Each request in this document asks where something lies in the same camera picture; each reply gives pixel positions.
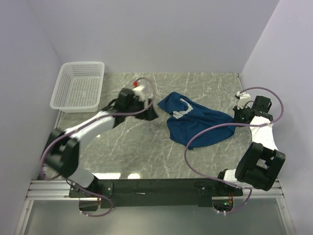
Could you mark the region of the blue printed t-shirt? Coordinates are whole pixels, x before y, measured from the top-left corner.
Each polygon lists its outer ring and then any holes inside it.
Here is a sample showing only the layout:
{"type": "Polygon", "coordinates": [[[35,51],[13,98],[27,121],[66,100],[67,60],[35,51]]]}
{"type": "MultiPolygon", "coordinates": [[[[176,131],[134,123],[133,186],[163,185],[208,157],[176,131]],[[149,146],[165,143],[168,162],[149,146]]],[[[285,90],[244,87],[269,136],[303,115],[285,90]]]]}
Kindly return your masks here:
{"type": "MultiPolygon", "coordinates": [[[[196,134],[207,128],[233,122],[232,116],[197,104],[177,92],[170,93],[157,105],[170,115],[167,119],[170,139],[184,146],[196,134]]],[[[235,126],[218,127],[197,137],[188,148],[191,150],[214,145],[234,134],[235,126]]]]}

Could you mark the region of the white perforated plastic basket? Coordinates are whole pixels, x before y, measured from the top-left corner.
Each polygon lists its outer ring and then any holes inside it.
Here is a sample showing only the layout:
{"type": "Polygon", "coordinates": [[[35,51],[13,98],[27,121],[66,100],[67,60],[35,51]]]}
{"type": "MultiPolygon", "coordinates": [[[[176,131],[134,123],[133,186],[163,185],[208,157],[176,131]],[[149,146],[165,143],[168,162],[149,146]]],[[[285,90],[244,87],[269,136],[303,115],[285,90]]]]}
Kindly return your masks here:
{"type": "Polygon", "coordinates": [[[64,63],[52,93],[50,107],[64,113],[98,110],[105,64],[96,61],[64,63]]]}

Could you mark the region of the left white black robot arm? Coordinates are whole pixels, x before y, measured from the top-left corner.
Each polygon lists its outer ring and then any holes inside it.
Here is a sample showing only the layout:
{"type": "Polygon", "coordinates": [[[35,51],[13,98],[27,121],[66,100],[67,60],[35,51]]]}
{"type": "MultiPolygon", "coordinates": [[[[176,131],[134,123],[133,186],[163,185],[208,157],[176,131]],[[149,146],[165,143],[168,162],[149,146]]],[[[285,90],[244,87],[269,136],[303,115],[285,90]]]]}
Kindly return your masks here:
{"type": "Polygon", "coordinates": [[[81,151],[96,136],[117,127],[126,117],[147,121],[158,117],[145,85],[121,89],[118,97],[95,116],[74,127],[66,130],[54,129],[46,143],[41,164],[48,165],[60,176],[79,185],[85,196],[94,196],[99,187],[98,178],[79,166],[81,151]]]}

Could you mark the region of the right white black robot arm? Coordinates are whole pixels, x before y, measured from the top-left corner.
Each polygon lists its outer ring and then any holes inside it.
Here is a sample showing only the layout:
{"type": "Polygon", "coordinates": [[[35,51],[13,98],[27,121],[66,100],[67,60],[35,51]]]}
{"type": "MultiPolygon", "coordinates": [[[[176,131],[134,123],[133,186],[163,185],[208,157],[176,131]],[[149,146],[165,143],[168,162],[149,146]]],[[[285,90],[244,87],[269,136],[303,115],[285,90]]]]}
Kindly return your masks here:
{"type": "Polygon", "coordinates": [[[234,121],[253,125],[250,127],[252,142],[236,169],[225,169],[219,173],[220,180],[214,184],[219,195],[228,194],[232,189],[231,183],[270,190],[286,160],[273,138],[273,116],[269,113],[271,99],[258,95],[252,100],[248,93],[240,92],[236,98],[239,101],[233,108],[234,121]]]}

